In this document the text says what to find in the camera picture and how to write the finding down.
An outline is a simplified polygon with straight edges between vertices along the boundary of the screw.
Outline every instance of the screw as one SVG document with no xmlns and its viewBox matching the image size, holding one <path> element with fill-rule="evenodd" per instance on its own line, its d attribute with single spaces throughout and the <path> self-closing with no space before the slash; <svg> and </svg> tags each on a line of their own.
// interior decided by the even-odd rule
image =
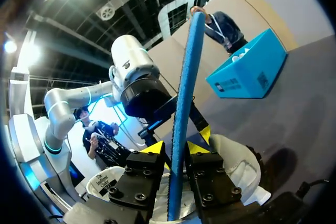
<svg viewBox="0 0 336 224">
<path fill-rule="evenodd" d="M 144 201 L 147 199 L 147 196 L 145 194 L 136 194 L 134 197 L 137 201 Z"/>
<path fill-rule="evenodd" d="M 118 192 L 119 192 L 119 190 L 114 186 L 109 189 L 109 194 L 110 195 L 116 195 Z"/>
<path fill-rule="evenodd" d="M 153 173 L 152 173 L 151 170 L 144 170 L 143 174 L 146 175 L 146 176 L 149 176 L 149 175 L 152 175 Z"/>
<path fill-rule="evenodd" d="M 199 170 L 199 171 L 197 172 L 197 175 L 198 175 L 198 176 L 204 176 L 204 175 L 205 175 L 205 172 L 204 172 L 203 170 Z"/>
<path fill-rule="evenodd" d="M 125 172 L 128 173 L 128 174 L 130 174 L 130 173 L 133 172 L 133 169 L 132 169 L 132 168 L 129 168 L 129 167 L 126 167 L 126 168 L 125 168 Z"/>
<path fill-rule="evenodd" d="M 231 193 L 232 194 L 240 194 L 242 191 L 239 187 L 233 187 L 232 190 L 231 190 Z"/>
<path fill-rule="evenodd" d="M 212 201 L 214 199 L 214 196 L 212 194 L 206 194 L 204 197 L 203 197 L 203 200 L 204 201 Z"/>
<path fill-rule="evenodd" d="M 224 168 L 219 167 L 216 171 L 217 171 L 218 173 L 223 173 L 223 172 L 224 172 Z"/>
</svg>

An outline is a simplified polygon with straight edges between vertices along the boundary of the man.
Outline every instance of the man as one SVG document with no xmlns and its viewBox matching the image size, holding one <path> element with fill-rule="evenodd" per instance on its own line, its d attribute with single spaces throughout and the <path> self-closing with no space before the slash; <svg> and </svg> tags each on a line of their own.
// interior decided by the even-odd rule
<svg viewBox="0 0 336 224">
<path fill-rule="evenodd" d="M 101 121 L 91 121 L 87 106 L 76 109 L 74 115 L 76 120 L 82 121 L 85 129 L 83 145 L 88 156 L 91 159 L 98 156 L 104 163 L 99 164 L 98 161 L 102 169 L 111 166 L 125 167 L 126 158 L 131 152 L 114 138 L 119 131 L 117 124 L 108 125 Z"/>
<path fill-rule="evenodd" d="M 225 13 L 215 12 L 214 14 L 208 14 L 205 9 L 199 6 L 194 6 L 190 9 L 192 16 L 195 12 L 205 14 L 205 34 L 223 45 L 230 55 L 247 44 L 244 34 L 237 24 Z"/>
</svg>

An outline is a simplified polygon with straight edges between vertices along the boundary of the hand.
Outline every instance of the hand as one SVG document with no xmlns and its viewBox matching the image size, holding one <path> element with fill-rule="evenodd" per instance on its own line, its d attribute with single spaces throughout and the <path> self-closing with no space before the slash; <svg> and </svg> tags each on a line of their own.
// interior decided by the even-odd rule
<svg viewBox="0 0 336 224">
<path fill-rule="evenodd" d="M 119 133 L 119 126 L 116 123 L 111 123 L 111 127 L 113 129 L 114 135 L 117 135 Z"/>
<path fill-rule="evenodd" d="M 91 134 L 90 144 L 91 144 L 91 149 L 95 151 L 98 147 L 98 139 L 97 139 L 96 134 L 94 133 Z"/>
</svg>

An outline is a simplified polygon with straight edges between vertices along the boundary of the blue plastic crate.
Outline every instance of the blue plastic crate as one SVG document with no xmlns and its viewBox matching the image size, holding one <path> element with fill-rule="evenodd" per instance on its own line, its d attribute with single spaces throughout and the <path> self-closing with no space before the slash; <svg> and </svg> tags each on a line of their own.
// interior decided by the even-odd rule
<svg viewBox="0 0 336 224">
<path fill-rule="evenodd" d="M 206 81 L 220 98 L 263 98 L 271 87 L 285 58 L 286 51 L 271 29 L 236 51 L 210 74 Z"/>
</svg>

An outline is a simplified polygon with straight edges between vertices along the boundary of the blue foam stick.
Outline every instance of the blue foam stick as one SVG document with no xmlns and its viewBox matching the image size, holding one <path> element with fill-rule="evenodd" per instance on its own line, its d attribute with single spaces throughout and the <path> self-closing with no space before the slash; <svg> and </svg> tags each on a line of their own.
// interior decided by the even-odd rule
<svg viewBox="0 0 336 224">
<path fill-rule="evenodd" d="M 172 168 L 170 173 L 168 221 L 180 216 L 182 186 L 183 186 L 183 155 L 186 143 L 186 131 L 190 106 L 193 98 L 195 82 L 200 65 L 204 37 L 205 15 L 201 12 L 194 14 L 185 56 L 182 66 L 179 93 L 177 96 L 176 113 L 173 129 Z"/>
</svg>

